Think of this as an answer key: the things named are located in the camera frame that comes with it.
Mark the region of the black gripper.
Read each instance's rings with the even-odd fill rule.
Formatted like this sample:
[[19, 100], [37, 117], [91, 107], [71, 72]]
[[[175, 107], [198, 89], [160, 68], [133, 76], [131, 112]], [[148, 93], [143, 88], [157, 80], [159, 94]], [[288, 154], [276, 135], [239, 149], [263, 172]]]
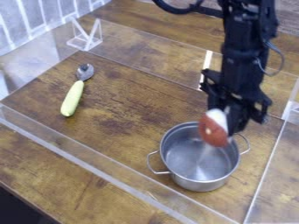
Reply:
[[226, 108], [228, 135], [239, 133], [250, 120], [263, 123], [272, 104], [260, 84], [268, 50], [223, 48], [220, 71], [202, 70], [200, 90], [208, 95], [208, 110]]

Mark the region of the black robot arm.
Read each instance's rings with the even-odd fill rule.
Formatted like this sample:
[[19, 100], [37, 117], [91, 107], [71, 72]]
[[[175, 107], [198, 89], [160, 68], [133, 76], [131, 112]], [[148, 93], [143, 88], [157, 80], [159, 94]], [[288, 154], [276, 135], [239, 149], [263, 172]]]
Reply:
[[220, 70], [204, 69], [200, 89], [208, 108], [226, 113], [228, 134], [248, 121], [263, 123], [272, 101], [260, 88], [268, 52], [275, 49], [278, 19], [274, 0], [218, 0], [223, 11], [224, 43]]

